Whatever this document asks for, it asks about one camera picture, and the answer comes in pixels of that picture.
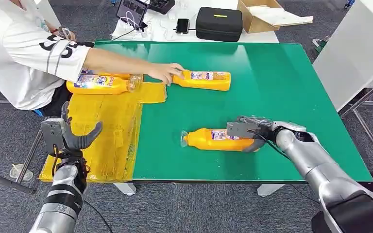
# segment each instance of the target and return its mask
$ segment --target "printed number on shirt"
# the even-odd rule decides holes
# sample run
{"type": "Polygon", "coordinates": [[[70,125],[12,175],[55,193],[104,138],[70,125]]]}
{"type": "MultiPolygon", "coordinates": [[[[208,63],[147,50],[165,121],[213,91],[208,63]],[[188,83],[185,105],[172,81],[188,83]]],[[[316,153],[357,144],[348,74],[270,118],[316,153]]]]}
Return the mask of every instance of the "printed number on shirt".
{"type": "MultiPolygon", "coordinates": [[[[39,43],[41,48],[45,49],[46,51],[51,51],[58,40],[65,40],[53,34],[48,36],[47,39],[48,39],[47,41],[39,43]]],[[[65,48],[65,50],[67,51],[67,54],[62,54],[61,57],[69,58],[70,56],[72,56],[72,53],[73,53],[72,49],[76,49],[77,47],[78,47],[77,43],[70,41],[69,45],[65,48]]]]}

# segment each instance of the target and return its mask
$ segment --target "white t-shirt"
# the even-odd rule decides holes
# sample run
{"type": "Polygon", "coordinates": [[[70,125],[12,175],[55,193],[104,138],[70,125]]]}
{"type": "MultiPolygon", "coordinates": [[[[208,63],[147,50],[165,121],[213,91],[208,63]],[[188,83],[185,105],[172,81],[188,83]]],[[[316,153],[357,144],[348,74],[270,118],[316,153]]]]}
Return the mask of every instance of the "white t-shirt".
{"type": "Polygon", "coordinates": [[[64,80],[77,81],[90,48],[51,34],[34,0],[21,4],[0,0],[0,92],[16,108],[34,110],[64,80]]]}

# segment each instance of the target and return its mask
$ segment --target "person's arm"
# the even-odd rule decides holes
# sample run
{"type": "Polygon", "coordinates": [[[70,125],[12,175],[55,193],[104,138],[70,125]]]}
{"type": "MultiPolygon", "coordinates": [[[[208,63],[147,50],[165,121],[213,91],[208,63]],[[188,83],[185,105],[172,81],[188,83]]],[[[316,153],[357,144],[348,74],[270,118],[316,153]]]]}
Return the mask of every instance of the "person's arm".
{"type": "Polygon", "coordinates": [[[152,64],[101,49],[79,46],[39,27],[13,22],[2,45],[19,64],[41,70],[61,79],[77,82],[83,67],[109,73],[148,74],[172,82],[171,74],[181,75],[178,64],[152,64]]]}
{"type": "Polygon", "coordinates": [[[147,74],[165,84],[172,83],[172,74],[182,76],[181,65],[156,64],[144,60],[130,58],[102,49],[91,48],[86,56],[84,67],[108,73],[147,74]]]}

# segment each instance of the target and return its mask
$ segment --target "smartphone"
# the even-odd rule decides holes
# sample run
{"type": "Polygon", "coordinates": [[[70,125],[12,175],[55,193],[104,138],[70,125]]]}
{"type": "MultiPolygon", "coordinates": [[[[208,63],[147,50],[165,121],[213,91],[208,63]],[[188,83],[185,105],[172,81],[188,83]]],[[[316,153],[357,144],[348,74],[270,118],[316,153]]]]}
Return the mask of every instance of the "smartphone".
{"type": "Polygon", "coordinates": [[[176,30],[177,34],[188,34],[189,31],[189,19],[187,18],[179,18],[178,22],[176,23],[176,30]]]}

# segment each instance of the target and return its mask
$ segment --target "cardboard box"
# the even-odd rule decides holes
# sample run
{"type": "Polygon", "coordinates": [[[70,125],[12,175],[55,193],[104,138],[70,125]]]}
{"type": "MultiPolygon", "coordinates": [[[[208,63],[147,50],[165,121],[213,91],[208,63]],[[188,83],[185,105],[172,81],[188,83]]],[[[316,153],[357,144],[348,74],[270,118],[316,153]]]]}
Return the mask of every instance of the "cardboard box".
{"type": "Polygon", "coordinates": [[[242,25],[247,33],[261,33],[277,31],[279,27],[274,27],[269,23],[253,16],[247,7],[267,5],[272,8],[282,8],[276,0],[238,0],[237,9],[242,12],[242,25]]]}

